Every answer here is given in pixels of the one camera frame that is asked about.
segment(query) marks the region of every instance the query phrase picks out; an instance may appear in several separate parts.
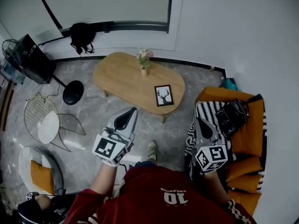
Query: table leg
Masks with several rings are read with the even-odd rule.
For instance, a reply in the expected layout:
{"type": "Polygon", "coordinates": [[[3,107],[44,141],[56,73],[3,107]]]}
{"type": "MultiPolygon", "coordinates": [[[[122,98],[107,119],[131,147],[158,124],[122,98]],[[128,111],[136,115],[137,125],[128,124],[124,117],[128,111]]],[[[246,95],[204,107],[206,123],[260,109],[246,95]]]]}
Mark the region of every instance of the table leg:
{"type": "Polygon", "coordinates": [[[104,92],[104,98],[107,98],[108,94],[107,94],[106,90],[103,90],[103,92],[104,92]]]}
{"type": "Polygon", "coordinates": [[[166,115],[165,114],[162,114],[162,124],[164,124],[166,121],[166,115]]]}

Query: deer antler picture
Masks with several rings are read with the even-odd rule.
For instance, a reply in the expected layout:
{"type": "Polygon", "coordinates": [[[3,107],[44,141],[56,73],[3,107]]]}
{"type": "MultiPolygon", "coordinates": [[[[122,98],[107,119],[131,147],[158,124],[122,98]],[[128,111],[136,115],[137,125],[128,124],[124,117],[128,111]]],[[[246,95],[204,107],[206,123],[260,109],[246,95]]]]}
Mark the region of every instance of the deer antler picture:
{"type": "Polygon", "coordinates": [[[157,106],[173,105],[170,85],[156,86],[157,106]]]}

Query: white sneaker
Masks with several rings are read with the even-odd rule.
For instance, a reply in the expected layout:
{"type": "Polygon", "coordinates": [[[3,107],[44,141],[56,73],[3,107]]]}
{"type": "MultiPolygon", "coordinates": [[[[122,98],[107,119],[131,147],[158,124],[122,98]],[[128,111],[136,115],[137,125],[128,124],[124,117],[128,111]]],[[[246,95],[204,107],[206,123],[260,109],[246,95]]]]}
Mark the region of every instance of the white sneaker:
{"type": "Polygon", "coordinates": [[[158,144],[155,140],[151,140],[149,142],[149,158],[152,158],[157,161],[157,156],[158,156],[158,144]]]}

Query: red jersey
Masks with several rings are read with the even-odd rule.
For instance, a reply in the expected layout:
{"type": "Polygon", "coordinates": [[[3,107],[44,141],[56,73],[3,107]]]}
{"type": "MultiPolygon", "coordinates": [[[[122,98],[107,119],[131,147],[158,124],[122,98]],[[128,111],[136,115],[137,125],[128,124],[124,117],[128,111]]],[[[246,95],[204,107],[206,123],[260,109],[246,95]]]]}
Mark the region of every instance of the red jersey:
{"type": "Polygon", "coordinates": [[[233,200],[219,207],[197,192],[186,177],[163,167],[129,170],[119,196],[106,200],[90,189],[82,191],[64,224],[83,220],[92,224],[255,223],[233,200]]]}

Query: wooden coffee table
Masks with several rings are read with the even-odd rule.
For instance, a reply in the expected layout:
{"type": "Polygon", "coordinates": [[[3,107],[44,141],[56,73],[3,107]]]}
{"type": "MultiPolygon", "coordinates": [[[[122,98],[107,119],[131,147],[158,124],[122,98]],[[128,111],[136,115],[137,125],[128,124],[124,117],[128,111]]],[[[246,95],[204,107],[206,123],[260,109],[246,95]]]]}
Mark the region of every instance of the wooden coffee table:
{"type": "Polygon", "coordinates": [[[141,67],[135,56],[115,52],[99,62],[93,71],[93,83],[134,105],[151,113],[162,115],[174,111],[182,100],[185,92],[183,78],[174,70],[149,62],[148,76],[141,76],[141,67]],[[155,86],[170,85],[173,105],[157,106],[155,86]]]}

